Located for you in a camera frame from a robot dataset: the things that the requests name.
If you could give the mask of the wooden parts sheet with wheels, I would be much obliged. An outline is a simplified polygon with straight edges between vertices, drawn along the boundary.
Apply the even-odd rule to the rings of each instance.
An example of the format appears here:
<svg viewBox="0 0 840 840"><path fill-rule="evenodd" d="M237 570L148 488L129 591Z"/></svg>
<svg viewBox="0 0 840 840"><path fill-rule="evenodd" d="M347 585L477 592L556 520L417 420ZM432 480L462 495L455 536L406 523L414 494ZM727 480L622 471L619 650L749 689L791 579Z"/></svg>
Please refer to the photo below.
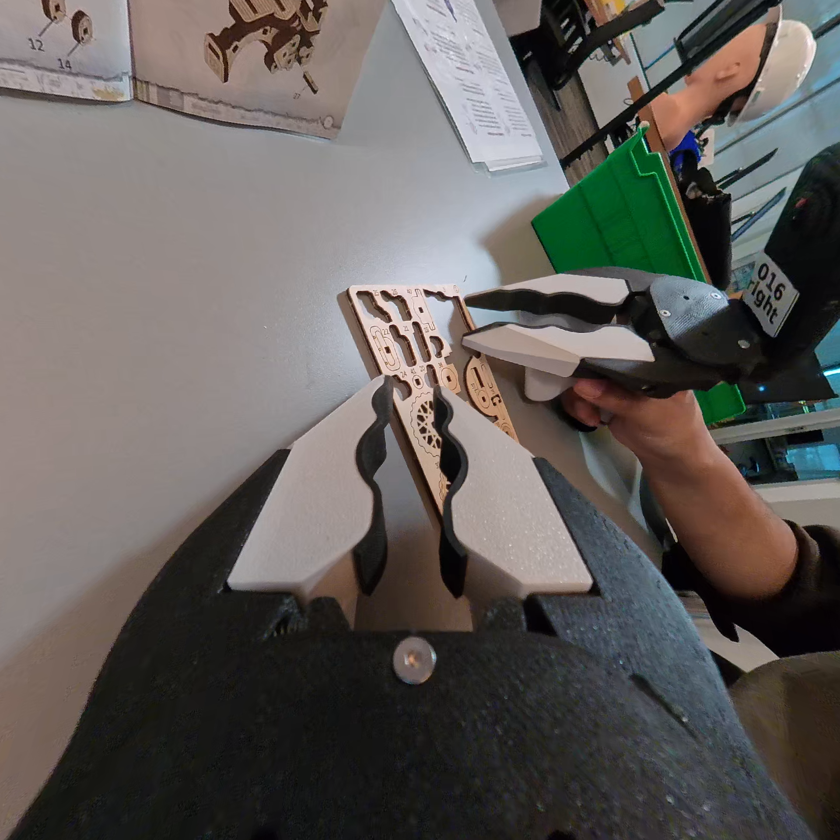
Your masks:
<svg viewBox="0 0 840 840"><path fill-rule="evenodd" d="M434 425L434 389L450 390L513 440L518 435L487 358L461 351L456 333L475 328L456 285L357 285L346 290L371 361L394 381L392 422L416 465L418 486L436 516L443 511L448 480L439 468L441 438Z"/></svg>

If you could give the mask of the blue parts bin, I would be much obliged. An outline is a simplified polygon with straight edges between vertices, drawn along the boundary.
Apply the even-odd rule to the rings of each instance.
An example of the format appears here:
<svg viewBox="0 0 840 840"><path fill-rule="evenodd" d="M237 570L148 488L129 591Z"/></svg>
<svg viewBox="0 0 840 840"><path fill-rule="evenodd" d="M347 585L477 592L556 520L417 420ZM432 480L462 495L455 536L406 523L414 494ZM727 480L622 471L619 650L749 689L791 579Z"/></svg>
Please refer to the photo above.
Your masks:
<svg viewBox="0 0 840 840"><path fill-rule="evenodd" d="M679 144L668 153L668 159L677 177L697 171L701 160L701 150L697 135L693 130L689 130Z"/></svg>

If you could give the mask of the mannequin head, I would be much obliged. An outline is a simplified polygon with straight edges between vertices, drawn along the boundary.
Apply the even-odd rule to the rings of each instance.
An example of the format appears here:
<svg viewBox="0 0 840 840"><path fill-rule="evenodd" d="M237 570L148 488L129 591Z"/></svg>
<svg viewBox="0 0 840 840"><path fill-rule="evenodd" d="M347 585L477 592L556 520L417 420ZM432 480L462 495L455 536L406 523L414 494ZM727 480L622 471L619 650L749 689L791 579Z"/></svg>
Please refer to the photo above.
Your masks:
<svg viewBox="0 0 840 840"><path fill-rule="evenodd" d="M681 89L652 100L650 108L666 152L676 149L692 128L748 86L759 72L765 43L773 33L773 24L750 26L685 77Z"/></svg>

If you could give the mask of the white hard hat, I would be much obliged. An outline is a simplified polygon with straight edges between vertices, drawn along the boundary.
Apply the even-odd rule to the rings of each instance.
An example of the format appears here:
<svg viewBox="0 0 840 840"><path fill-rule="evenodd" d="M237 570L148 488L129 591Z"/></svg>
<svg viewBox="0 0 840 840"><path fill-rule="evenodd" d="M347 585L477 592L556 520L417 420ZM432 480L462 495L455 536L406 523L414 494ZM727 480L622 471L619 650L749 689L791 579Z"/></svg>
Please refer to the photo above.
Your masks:
<svg viewBox="0 0 840 840"><path fill-rule="evenodd" d="M714 123L737 123L761 119L791 97L803 83L816 55L816 40L803 22L786 19L780 4L773 6L762 24L760 49L747 41L741 32L726 50L746 59L746 67L755 65L751 80L723 100L714 116Z"/></svg>

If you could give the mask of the person's olive shirt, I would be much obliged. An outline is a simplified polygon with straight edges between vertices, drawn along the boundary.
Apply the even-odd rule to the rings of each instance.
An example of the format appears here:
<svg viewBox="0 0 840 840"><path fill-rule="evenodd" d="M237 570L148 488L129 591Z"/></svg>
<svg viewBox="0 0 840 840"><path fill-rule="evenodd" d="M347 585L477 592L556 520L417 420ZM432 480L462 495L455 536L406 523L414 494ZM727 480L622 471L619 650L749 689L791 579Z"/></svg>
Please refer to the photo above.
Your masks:
<svg viewBox="0 0 840 840"><path fill-rule="evenodd" d="M666 580L696 592L718 630L750 633L777 659L741 675L730 696L774 782L818 838L839 838L839 534L789 522L798 559L768 600L717 592L681 548L663 558Z"/></svg>

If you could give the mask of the person's right hand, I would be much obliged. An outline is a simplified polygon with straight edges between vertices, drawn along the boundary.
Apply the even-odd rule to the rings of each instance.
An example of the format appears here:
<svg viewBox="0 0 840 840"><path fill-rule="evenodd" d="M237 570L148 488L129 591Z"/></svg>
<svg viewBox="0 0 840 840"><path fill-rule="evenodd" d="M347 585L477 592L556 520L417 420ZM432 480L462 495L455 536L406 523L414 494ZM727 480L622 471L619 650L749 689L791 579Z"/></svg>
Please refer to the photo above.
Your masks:
<svg viewBox="0 0 840 840"><path fill-rule="evenodd" d="M560 397L573 419L608 426L638 459L652 482L673 487L740 478L715 445L692 392L653 398L605 380L579 380Z"/></svg>

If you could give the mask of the laminated paper sheet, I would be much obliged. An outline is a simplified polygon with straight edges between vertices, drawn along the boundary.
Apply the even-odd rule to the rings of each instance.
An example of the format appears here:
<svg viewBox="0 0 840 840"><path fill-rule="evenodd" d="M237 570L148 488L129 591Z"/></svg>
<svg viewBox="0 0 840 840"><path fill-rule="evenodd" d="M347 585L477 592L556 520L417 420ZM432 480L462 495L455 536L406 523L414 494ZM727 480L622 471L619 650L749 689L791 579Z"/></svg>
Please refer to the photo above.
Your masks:
<svg viewBox="0 0 840 840"><path fill-rule="evenodd" d="M539 140L473 1L392 1L472 165L541 165Z"/></svg>

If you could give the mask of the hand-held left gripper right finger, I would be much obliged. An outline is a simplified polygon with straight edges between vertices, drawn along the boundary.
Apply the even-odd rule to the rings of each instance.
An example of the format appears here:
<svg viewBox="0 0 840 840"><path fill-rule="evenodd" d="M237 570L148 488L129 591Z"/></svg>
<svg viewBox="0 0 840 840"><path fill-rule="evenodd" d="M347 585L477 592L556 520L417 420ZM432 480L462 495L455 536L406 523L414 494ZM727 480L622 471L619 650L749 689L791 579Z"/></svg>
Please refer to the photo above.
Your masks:
<svg viewBox="0 0 840 840"><path fill-rule="evenodd" d="M529 595L588 593L593 579L531 453L438 387L434 426L448 481L440 573L472 615Z"/></svg>

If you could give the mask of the grey desk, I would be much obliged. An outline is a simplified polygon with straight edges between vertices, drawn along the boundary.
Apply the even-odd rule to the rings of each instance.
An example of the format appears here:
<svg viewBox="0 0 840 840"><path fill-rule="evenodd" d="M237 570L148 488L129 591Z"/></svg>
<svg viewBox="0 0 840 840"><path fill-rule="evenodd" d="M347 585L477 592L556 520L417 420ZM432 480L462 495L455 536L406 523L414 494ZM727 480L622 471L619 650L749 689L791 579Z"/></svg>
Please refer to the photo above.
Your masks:
<svg viewBox="0 0 840 840"><path fill-rule="evenodd" d="M265 460L365 385L347 287L543 277L546 165L469 162L386 5L338 139L2 95L2 838L134 605Z"/></svg>

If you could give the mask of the person's right forearm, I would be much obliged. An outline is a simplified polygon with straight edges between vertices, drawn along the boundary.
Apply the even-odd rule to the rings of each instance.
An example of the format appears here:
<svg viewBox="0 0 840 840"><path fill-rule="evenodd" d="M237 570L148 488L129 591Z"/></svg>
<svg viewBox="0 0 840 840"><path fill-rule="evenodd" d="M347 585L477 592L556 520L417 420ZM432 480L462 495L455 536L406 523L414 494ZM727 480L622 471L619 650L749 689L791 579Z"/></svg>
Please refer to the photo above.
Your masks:
<svg viewBox="0 0 840 840"><path fill-rule="evenodd" d="M721 594L763 600L791 581L798 545L713 442L640 450L664 514L699 572Z"/></svg>

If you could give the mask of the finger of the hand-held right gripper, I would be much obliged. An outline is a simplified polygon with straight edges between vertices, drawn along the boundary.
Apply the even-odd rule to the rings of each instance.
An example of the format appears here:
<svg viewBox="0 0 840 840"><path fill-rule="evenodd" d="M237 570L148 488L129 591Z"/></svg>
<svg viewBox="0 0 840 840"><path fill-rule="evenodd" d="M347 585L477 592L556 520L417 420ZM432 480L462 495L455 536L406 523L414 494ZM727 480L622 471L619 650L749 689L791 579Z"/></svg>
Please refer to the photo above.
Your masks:
<svg viewBox="0 0 840 840"><path fill-rule="evenodd" d="M632 294L622 278L560 274L474 292L465 297L465 304L494 312L609 323Z"/></svg>
<svg viewBox="0 0 840 840"><path fill-rule="evenodd" d="M605 325L589 332L575 332L555 325L533 327L515 322L495 322L466 332L461 344L468 350L491 358L559 377L572 377L584 359L655 360L649 343L622 325Z"/></svg>

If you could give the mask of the green plastic bin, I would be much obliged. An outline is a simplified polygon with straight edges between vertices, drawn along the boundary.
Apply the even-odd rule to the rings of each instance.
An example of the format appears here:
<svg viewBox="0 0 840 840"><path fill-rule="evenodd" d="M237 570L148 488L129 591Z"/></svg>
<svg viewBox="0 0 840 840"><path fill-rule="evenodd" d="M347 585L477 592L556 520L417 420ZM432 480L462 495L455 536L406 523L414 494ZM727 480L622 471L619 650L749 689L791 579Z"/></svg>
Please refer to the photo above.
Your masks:
<svg viewBox="0 0 840 840"><path fill-rule="evenodd" d="M669 168L648 148L646 130L610 154L591 174L532 220L556 274L606 276L618 267L695 280L725 298L709 282L692 243ZM677 350L658 343L654 362L584 361L583 375L616 375L628 391L668 396L695 387L707 425L740 417L746 405L739 388L703 373Z"/></svg>

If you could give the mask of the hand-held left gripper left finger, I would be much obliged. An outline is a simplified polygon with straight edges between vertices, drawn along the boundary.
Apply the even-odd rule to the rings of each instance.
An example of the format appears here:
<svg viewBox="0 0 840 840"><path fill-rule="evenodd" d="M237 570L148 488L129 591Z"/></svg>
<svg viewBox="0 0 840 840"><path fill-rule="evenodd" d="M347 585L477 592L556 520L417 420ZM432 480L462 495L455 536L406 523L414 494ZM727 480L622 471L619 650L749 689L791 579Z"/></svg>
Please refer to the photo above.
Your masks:
<svg viewBox="0 0 840 840"><path fill-rule="evenodd" d="M355 615L385 568L375 473L393 391L391 377L377 377L293 443L228 576L232 590L290 593L305 605L329 596Z"/></svg>

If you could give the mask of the assembly instruction booklet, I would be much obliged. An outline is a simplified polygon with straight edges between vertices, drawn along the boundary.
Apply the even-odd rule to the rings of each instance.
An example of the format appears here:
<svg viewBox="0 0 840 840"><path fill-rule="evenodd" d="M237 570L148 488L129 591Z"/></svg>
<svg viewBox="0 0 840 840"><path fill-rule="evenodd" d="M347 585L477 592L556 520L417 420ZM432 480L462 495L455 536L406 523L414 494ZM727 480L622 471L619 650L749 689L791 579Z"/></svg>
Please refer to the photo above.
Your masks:
<svg viewBox="0 0 840 840"><path fill-rule="evenodd" d="M2 2L2 88L337 136L382 5Z"/></svg>

